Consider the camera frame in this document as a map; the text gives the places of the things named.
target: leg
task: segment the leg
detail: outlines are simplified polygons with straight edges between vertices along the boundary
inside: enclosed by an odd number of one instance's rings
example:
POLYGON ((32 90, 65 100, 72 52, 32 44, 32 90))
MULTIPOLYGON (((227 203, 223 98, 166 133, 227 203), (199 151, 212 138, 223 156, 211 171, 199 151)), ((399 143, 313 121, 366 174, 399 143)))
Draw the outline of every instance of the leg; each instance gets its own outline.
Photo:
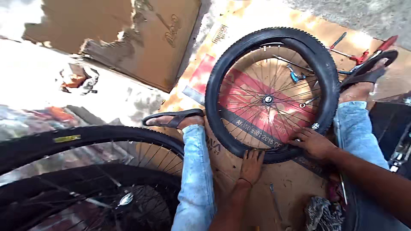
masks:
POLYGON ((334 118, 338 145, 351 154, 388 169, 378 141, 372 134, 365 101, 348 101, 338 105, 334 118))
MULTIPOLYGON (((379 60, 370 70, 376 70, 387 61, 379 60)), ((368 116, 367 98, 374 90, 374 84, 361 82, 352 85, 341 93, 337 113, 334 117, 334 132, 338 146, 370 163, 388 169, 388 163, 372 134, 371 120, 368 116)))
MULTIPOLYGON (((167 124, 173 116, 164 115, 147 120, 147 125, 167 124)), ((184 133, 184 161, 180 204, 171 230, 208 230, 215 214, 212 171, 204 131, 204 119, 191 116, 177 126, 184 133)))

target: yellow sticker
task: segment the yellow sticker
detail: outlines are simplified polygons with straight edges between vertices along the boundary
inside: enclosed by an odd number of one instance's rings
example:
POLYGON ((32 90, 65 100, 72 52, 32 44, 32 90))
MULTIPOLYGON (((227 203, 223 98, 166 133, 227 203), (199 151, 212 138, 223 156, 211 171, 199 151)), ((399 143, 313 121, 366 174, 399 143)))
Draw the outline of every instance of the yellow sticker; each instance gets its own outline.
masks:
POLYGON ((63 137, 54 138, 54 142, 55 143, 63 143, 63 142, 79 140, 79 139, 81 139, 81 135, 63 136, 63 137))

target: foot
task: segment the foot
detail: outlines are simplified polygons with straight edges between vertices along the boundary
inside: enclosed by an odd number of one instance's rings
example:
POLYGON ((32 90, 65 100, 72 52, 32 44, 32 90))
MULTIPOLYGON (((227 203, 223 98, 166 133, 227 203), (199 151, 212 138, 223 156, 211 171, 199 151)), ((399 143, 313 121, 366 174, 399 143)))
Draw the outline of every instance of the foot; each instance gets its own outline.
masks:
MULTIPOLYGON (((173 118, 174 116, 171 116, 171 115, 163 115, 157 118, 147 120, 146 124, 149 126, 156 126, 158 124, 167 124, 173 118)), ((204 118, 199 115, 186 117, 178 124, 177 129, 183 129, 187 126, 194 125, 194 124, 204 126, 204 118)))
MULTIPOLYGON (((380 59, 370 70, 370 72, 383 67, 385 62, 387 61, 387 58, 382 58, 380 59)), ((341 95, 339 96, 338 103, 344 103, 344 102, 349 102, 349 101, 366 101, 369 93, 374 91, 374 83, 370 82, 361 82, 361 83, 356 83, 349 87, 347 90, 343 91, 341 95)))

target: wheel hub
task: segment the wheel hub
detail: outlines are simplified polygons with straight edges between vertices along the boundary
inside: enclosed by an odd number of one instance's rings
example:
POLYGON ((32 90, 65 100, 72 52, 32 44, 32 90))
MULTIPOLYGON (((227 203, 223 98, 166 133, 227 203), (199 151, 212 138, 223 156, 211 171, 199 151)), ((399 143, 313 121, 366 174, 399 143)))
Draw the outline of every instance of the wheel hub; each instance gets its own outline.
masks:
POLYGON ((266 96, 263 97, 263 103, 271 104, 273 99, 274 98, 271 95, 266 95, 266 96))

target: bicycle wheel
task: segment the bicycle wheel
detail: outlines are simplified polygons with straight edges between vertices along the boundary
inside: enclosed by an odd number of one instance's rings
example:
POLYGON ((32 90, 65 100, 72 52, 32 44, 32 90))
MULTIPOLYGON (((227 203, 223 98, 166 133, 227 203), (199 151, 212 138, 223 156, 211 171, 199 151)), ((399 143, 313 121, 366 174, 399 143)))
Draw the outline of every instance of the bicycle wheel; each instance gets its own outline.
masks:
POLYGON ((220 143, 238 157, 265 149, 267 164, 301 153, 287 144, 296 128, 327 131, 339 82, 335 63, 318 40, 297 29, 267 28, 224 52, 205 94, 207 119, 220 143))
POLYGON ((169 230, 180 178, 124 164, 45 173, 0 187, 2 230, 169 230))
POLYGON ((27 172, 28 166, 41 166, 33 177, 21 176, 22 180, 0 187, 0 220, 7 223, 3 230, 34 226, 46 230, 50 220, 58 230, 91 230, 96 226, 101 230, 164 230, 172 225, 183 158, 183 143, 177 139, 143 128, 103 125, 4 141, 0 151, 0 171, 14 169, 1 178, 27 172), (114 153, 125 156, 121 161, 134 166, 100 165, 118 162, 114 153), (78 223, 70 223, 72 227, 55 220, 67 210, 76 210, 74 214, 81 217, 78 223), (107 219, 96 219, 102 214, 107 219))
MULTIPOLYGON (((180 140, 153 130, 112 125, 76 127, 0 142, 0 153, 2 153, 0 155, 0 175, 33 161, 48 159, 53 154, 66 150, 99 143, 113 144, 114 142, 118 143, 119 146, 126 146, 124 149, 129 152, 135 151, 130 147, 136 146, 138 149, 136 161, 140 162, 137 164, 138 166, 140 164, 147 165, 143 158, 150 154, 149 151, 159 150, 157 153, 154 152, 155 157, 149 156, 150 163, 154 158, 156 160, 164 157, 167 153, 172 153, 174 161, 179 160, 180 163, 184 156, 184 144, 180 140), (122 145, 120 141, 125 141, 125 144, 132 143, 131 145, 122 145)), ((100 148, 95 149, 97 152, 103 152, 100 148)))

